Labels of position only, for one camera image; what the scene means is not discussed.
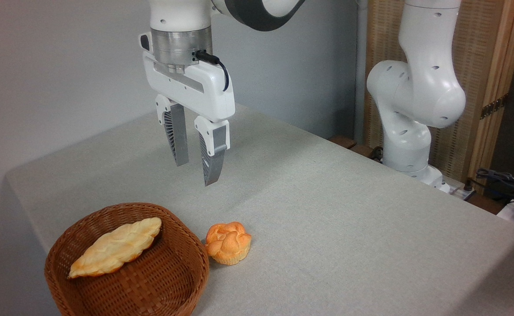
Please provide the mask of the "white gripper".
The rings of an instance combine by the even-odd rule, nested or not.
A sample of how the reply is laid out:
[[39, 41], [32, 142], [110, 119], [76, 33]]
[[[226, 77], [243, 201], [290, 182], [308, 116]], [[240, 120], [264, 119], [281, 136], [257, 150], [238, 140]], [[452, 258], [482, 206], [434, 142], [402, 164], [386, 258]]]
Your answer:
[[212, 54], [211, 32], [147, 32], [139, 35], [143, 65], [155, 98], [157, 119], [164, 126], [177, 166], [187, 164], [185, 106], [199, 114], [203, 180], [209, 186], [221, 175], [225, 152], [231, 148], [227, 118], [235, 114], [233, 84], [220, 65], [200, 60]]

